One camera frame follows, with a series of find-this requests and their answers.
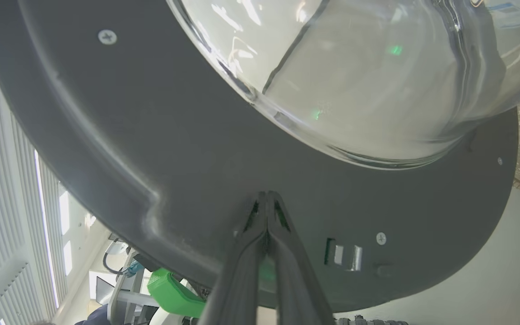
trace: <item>clear glass bowl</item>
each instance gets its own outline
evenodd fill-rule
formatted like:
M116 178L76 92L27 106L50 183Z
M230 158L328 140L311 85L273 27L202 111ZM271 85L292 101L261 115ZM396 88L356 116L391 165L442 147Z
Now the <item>clear glass bowl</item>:
M168 2L253 107L351 163L430 163L520 99L520 1Z

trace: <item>window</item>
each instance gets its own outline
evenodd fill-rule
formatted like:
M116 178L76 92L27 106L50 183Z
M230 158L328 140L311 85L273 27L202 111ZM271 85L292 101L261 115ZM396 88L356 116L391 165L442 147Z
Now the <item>window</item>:
M72 243L68 241L64 246L65 275L68 276L72 271Z
M70 194L66 191L60 196L61 234L70 230Z

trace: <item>dark blue clothing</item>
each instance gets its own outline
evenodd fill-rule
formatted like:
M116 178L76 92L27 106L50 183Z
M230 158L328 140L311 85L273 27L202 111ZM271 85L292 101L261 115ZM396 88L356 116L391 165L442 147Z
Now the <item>dark blue clothing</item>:
M110 325L107 320L107 304L95 309L93 313L89 314L87 320L80 321L75 325Z

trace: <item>white wall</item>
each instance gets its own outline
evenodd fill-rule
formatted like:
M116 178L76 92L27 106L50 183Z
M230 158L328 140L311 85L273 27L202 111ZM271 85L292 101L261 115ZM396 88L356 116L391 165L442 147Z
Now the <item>white wall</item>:
M72 323L73 319L81 317L78 321L87 318L87 303L89 302L88 270L96 261L97 255L105 251L105 242L110 231L99 221L92 226L85 222L87 210L70 195L70 229L64 235L64 245L70 241L72 246L72 271L68 275L68 295L60 305L52 321L58 325ZM87 300L81 298L87 294Z

